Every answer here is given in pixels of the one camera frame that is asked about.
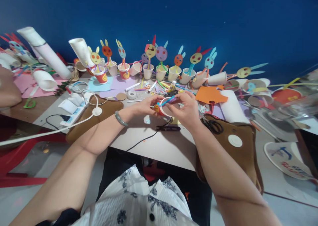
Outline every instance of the brown bag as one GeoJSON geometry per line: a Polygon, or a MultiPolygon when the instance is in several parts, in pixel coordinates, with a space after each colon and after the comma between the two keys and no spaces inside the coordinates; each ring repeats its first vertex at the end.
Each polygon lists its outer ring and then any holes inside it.
{"type": "MultiPolygon", "coordinates": [[[[101,98],[98,94],[96,94],[98,98],[98,103],[101,104],[106,101],[106,98],[101,98]]],[[[92,95],[89,99],[89,102],[92,104],[96,104],[96,98],[94,95],[92,95]]],[[[84,119],[90,117],[92,115],[92,111],[96,106],[94,105],[88,105],[88,107],[84,110],[81,117],[76,121],[80,122],[84,119]]],[[[70,131],[66,135],[66,141],[69,144],[74,143],[81,135],[83,135],[85,132],[87,132],[91,127],[95,126],[96,124],[100,123],[101,121],[105,120],[106,118],[113,115],[116,111],[119,111],[124,108],[124,104],[120,101],[115,100],[108,100],[103,105],[98,105],[103,112],[99,116],[93,116],[86,122],[79,124],[75,127],[72,127],[70,131]]]]}
{"type": "MultiPolygon", "coordinates": [[[[245,123],[231,124],[225,120],[216,119],[212,115],[204,115],[208,120],[213,120],[222,125],[224,131],[221,134],[213,134],[219,141],[221,146],[227,153],[237,162],[242,170],[248,175],[253,184],[257,187],[259,192],[263,194],[264,185],[261,173],[258,168],[255,149],[256,131],[252,125],[245,123]],[[236,135],[241,138],[243,145],[241,147],[234,147],[228,141],[229,135],[236,135]]],[[[196,153],[196,168],[195,171],[199,179],[206,182],[201,162],[196,153]]]]}

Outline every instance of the woman's left hand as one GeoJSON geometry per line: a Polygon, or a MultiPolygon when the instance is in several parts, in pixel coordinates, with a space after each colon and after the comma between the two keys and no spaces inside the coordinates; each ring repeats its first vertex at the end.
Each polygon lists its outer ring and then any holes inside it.
{"type": "Polygon", "coordinates": [[[135,115],[152,115],[158,116],[158,113],[150,108],[150,106],[156,105],[158,102],[163,100],[164,97],[160,95],[154,95],[148,98],[145,98],[141,102],[138,102],[130,108],[133,109],[135,115]]]}

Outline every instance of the tape roll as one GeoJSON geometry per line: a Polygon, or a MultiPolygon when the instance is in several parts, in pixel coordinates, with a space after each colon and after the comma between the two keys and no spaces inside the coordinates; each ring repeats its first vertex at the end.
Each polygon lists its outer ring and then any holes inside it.
{"type": "Polygon", "coordinates": [[[134,100],[135,98],[137,98],[137,93],[135,90],[129,90],[127,93],[127,98],[129,100],[134,100]]]}

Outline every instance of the hand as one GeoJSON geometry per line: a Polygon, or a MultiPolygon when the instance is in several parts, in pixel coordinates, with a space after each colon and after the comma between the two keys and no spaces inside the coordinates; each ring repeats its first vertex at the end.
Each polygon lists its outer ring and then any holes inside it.
{"type": "Polygon", "coordinates": [[[135,115],[152,115],[152,116],[158,116],[158,113],[150,108],[150,106],[153,106],[163,100],[164,97],[160,95],[154,95],[148,98],[145,98],[141,102],[138,102],[131,106],[133,113],[135,115]]]}
{"type": "Polygon", "coordinates": [[[200,124],[198,102],[191,92],[183,92],[175,95],[176,100],[173,103],[182,103],[184,106],[177,109],[174,105],[166,103],[167,107],[178,118],[180,123],[189,131],[195,129],[200,124]]]}

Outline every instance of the blue wall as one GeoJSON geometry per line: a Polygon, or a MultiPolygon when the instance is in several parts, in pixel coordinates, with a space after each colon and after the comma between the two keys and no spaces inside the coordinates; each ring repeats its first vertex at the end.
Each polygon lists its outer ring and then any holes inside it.
{"type": "Polygon", "coordinates": [[[318,0],[0,0],[0,5],[0,33],[32,26],[69,62],[76,57],[68,44],[72,38],[84,38],[93,50],[106,38],[113,60],[120,62],[117,38],[131,63],[156,34],[159,45],[169,40],[170,66],[181,45],[183,68],[199,45],[217,47],[212,74],[225,62],[228,74],[269,62],[259,69],[266,73],[253,77],[286,83],[318,63],[318,0]]]}

